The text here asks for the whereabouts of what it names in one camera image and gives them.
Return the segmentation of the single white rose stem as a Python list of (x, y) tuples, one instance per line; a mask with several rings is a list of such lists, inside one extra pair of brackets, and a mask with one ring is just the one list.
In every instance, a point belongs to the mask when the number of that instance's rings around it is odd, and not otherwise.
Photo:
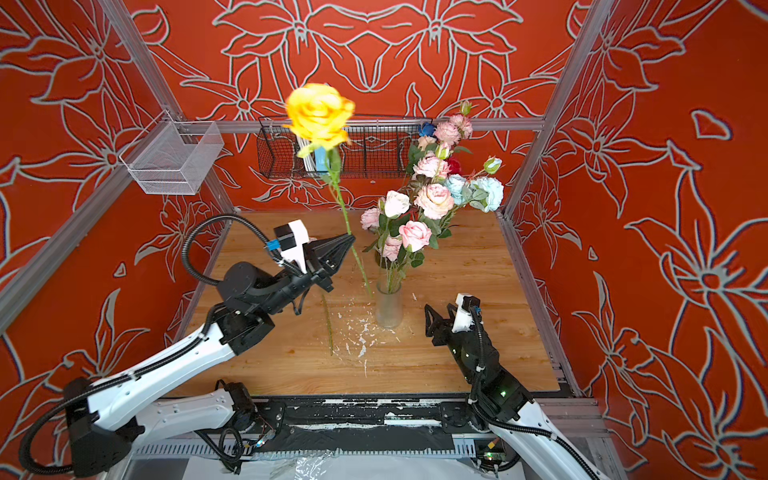
[(399, 234), (398, 228), (408, 220), (408, 213), (411, 207), (409, 196), (399, 191), (390, 190), (384, 199), (385, 214), (394, 220), (393, 231)]

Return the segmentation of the two pink peony stem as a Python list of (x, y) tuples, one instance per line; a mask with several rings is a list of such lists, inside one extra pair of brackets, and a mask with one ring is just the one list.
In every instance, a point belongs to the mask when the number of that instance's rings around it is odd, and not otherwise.
[(326, 331), (327, 331), (327, 343), (329, 349), (329, 355), (334, 355), (334, 341), (333, 341), (333, 326), (331, 321), (330, 309), (327, 302), (326, 295), (321, 293), (321, 304), (323, 307), (323, 314), (325, 319)]

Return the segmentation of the single pink rose stem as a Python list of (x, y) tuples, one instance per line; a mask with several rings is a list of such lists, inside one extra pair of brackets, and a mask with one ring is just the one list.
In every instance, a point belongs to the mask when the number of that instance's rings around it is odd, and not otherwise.
[(432, 230), (420, 221), (409, 220), (398, 228), (399, 248), (394, 254), (390, 290), (401, 288), (408, 268), (417, 268), (424, 263), (423, 250), (430, 246)]

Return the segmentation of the pink peach rose stem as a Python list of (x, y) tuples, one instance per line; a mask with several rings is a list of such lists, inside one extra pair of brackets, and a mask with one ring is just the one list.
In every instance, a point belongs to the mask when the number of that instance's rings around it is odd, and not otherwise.
[(429, 148), (417, 153), (409, 165), (406, 190), (413, 205), (411, 217), (424, 223), (438, 240), (452, 235), (450, 223), (457, 209), (446, 186), (449, 170), (449, 163)]

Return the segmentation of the yellow rose stem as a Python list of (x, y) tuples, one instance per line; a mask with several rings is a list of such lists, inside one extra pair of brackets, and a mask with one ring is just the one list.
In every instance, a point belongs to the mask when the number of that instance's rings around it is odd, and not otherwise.
[(352, 234), (341, 190), (342, 161), (339, 146), (349, 142), (345, 128), (355, 113), (355, 103), (332, 86), (308, 83), (288, 96), (285, 110), (290, 120), (287, 128), (298, 139), (308, 142), (300, 148), (298, 156), (306, 159), (320, 150), (325, 151), (326, 170), (321, 178), (340, 208), (346, 232)]

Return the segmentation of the cream peach rose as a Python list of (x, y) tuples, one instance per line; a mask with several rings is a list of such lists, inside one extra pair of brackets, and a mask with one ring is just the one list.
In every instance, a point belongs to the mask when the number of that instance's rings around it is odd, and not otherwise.
[(430, 145), (437, 142), (435, 137), (432, 136), (420, 136), (418, 139), (418, 148), (425, 151)]

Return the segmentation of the blue rose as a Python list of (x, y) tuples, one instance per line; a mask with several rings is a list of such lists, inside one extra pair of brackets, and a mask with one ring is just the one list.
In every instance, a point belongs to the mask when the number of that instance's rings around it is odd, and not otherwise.
[(436, 139), (435, 131), (436, 126), (431, 122), (426, 122), (420, 125), (418, 135), (420, 137)]

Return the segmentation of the pink carnation spray stem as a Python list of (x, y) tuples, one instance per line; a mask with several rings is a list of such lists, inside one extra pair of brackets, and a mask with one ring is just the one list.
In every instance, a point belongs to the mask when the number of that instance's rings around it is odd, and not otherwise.
[(456, 147), (460, 141), (472, 136), (474, 128), (470, 119), (473, 105), (470, 101), (463, 101), (459, 111), (451, 115), (447, 120), (439, 122), (430, 136), (442, 147)]

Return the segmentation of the brown ribbed glass vase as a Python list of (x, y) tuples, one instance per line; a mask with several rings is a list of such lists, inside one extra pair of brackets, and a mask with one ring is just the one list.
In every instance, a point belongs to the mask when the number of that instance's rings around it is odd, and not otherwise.
[(388, 268), (389, 260), (386, 257), (384, 257), (380, 252), (376, 251), (374, 253), (374, 257), (379, 268), (381, 269)]

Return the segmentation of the red pink mixed stem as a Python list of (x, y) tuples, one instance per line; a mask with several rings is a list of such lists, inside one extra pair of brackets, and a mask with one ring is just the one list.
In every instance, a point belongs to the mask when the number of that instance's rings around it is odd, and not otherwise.
[(380, 252), (384, 257), (389, 260), (387, 269), (380, 268), (381, 278), (386, 278), (389, 284), (391, 283), (391, 274), (394, 254), (399, 248), (399, 238), (397, 233), (393, 231), (394, 220), (387, 217), (384, 211), (385, 199), (380, 198), (376, 206), (365, 210), (360, 219), (361, 227), (376, 236), (376, 240), (369, 245), (365, 252), (376, 251)]

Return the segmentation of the pale blue white flower stem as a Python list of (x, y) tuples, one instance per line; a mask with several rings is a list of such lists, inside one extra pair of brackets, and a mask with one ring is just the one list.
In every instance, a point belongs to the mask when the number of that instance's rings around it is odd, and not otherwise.
[(500, 158), (488, 157), (479, 173), (467, 178), (451, 174), (444, 181), (444, 186), (456, 205), (469, 206), (483, 213), (495, 212), (504, 197), (504, 185), (495, 177), (501, 166)]

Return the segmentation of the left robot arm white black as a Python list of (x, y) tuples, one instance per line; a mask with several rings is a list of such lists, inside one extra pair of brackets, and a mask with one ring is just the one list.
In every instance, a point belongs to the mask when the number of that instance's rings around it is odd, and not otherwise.
[[(208, 226), (223, 221), (244, 225), (264, 245), (281, 270), (271, 275), (248, 262), (239, 262), (221, 279), (195, 269), (189, 249)], [(216, 288), (220, 302), (211, 307), (201, 327), (150, 358), (96, 382), (70, 382), (62, 401), (42, 414), (26, 431), (19, 461), (36, 475), (72, 473), (79, 478), (110, 470), (136, 447), (189, 431), (250, 426), (255, 407), (244, 387), (222, 387), (211, 395), (178, 402), (163, 396), (200, 373), (247, 352), (274, 328), (273, 318), (286, 307), (300, 315), (312, 287), (333, 289), (355, 237), (344, 233), (313, 240), (302, 221), (274, 230), (269, 239), (256, 225), (236, 214), (219, 214), (196, 225), (184, 240), (185, 270), (201, 283)], [(55, 416), (67, 421), (71, 461), (54, 466), (38, 463), (32, 445), (38, 432)]]

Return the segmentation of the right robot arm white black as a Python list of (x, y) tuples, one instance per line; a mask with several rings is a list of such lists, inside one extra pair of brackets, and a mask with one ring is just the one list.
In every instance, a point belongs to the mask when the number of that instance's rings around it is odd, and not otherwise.
[(531, 392), (500, 363), (486, 332), (481, 301), (460, 294), (442, 316), (424, 306), (425, 336), (445, 346), (470, 386), (469, 421), (511, 448), (541, 479), (605, 479), (607, 475), (549, 419)]

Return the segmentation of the clear frosted glass vase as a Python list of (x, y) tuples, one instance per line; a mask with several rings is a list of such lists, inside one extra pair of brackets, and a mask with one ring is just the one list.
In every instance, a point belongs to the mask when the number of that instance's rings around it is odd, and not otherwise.
[(394, 330), (403, 320), (402, 286), (391, 286), (386, 278), (381, 278), (376, 284), (375, 317), (382, 328)]

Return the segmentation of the light blue box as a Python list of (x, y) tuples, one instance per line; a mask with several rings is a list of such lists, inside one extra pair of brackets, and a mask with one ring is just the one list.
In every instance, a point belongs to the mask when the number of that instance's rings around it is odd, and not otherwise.
[(315, 171), (319, 175), (327, 175), (329, 172), (329, 161), (327, 150), (323, 147), (318, 147), (314, 153)]

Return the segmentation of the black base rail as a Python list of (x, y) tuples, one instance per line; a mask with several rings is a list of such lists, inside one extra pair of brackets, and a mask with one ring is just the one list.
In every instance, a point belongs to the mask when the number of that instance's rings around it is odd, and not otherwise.
[(239, 434), (258, 452), (449, 453), (473, 456), (496, 438), (462, 393), (261, 396)]

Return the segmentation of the white mesh wall basket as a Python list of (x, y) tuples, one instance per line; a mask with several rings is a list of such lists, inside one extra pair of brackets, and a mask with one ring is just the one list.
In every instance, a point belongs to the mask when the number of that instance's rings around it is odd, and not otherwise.
[(132, 179), (149, 195), (194, 195), (224, 147), (214, 122), (157, 123), (120, 156)]

